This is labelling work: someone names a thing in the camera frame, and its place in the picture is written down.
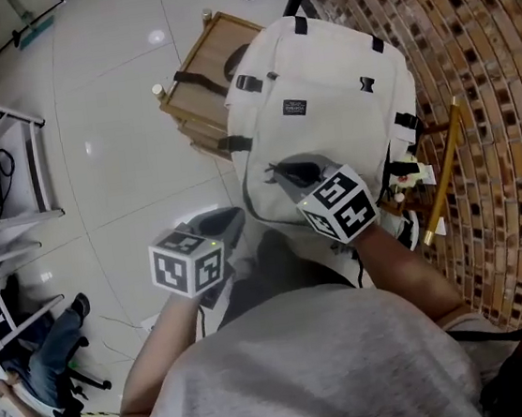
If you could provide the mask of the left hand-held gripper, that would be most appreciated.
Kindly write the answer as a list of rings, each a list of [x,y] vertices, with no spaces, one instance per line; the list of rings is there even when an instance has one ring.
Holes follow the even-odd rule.
[[[152,283],[214,308],[233,273],[228,264],[246,223],[240,207],[193,216],[181,228],[163,231],[148,247]]]

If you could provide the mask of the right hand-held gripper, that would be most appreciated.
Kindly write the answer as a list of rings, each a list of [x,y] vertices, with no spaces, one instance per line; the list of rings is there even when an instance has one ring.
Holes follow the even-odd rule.
[[[349,165],[297,154],[276,163],[275,181],[314,232],[347,244],[377,222],[379,209],[365,181]]]

